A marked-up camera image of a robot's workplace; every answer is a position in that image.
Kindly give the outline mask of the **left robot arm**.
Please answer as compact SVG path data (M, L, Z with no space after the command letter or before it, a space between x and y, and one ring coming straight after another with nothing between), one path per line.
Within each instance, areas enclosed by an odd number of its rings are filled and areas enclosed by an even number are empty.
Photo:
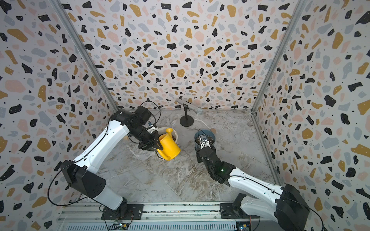
M106 180L96 173L113 148L129 134L139 141L141 150L162 149L156 126L146 127L152 116L143 106L134 112L122 109L115 112L104 132L81 155L62 163L61 170L68 185L119 217L126 214L127 200L109 188Z

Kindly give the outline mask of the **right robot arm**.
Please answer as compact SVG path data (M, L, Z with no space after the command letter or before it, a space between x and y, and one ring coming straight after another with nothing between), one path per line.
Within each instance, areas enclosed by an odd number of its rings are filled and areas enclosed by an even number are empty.
M214 181L243 191L234 201L238 215L267 218L285 231L305 230L310 208L294 186L274 185L248 175L235 165L221 161L215 148L209 146L197 148L196 154Z

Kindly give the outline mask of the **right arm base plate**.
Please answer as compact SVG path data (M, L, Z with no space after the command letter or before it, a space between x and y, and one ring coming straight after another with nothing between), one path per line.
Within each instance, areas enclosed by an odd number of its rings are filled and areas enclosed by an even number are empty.
M249 219L250 216L246 214L240 207L234 206L232 203L220 204L221 219Z

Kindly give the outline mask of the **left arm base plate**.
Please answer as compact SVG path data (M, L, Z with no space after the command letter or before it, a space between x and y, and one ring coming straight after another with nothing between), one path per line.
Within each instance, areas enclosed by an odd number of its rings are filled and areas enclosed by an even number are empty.
M112 210L108 207L104 207L101 220L140 220L144 210L144 204L124 204L117 210Z

